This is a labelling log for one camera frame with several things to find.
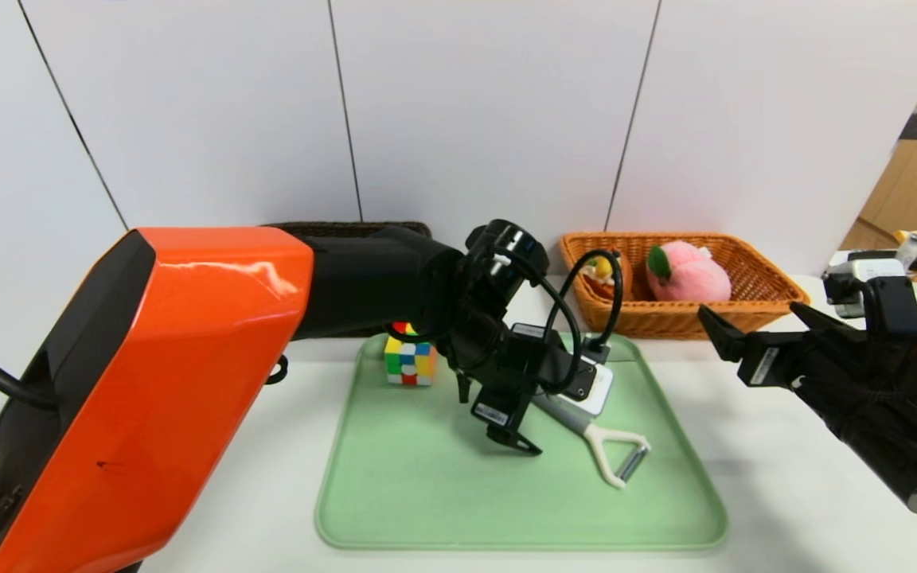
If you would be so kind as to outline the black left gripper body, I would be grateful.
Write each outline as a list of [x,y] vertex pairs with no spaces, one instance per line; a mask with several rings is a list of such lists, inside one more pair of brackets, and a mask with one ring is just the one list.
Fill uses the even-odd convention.
[[533,378],[492,357],[474,370],[480,391],[472,413],[495,427],[516,431],[533,395]]

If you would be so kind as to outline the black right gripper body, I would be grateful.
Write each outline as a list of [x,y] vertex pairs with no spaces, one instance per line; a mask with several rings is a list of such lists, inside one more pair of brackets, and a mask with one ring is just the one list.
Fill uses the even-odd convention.
[[736,359],[743,384],[793,392],[857,454],[898,454],[895,356],[865,331],[754,331],[736,341]]

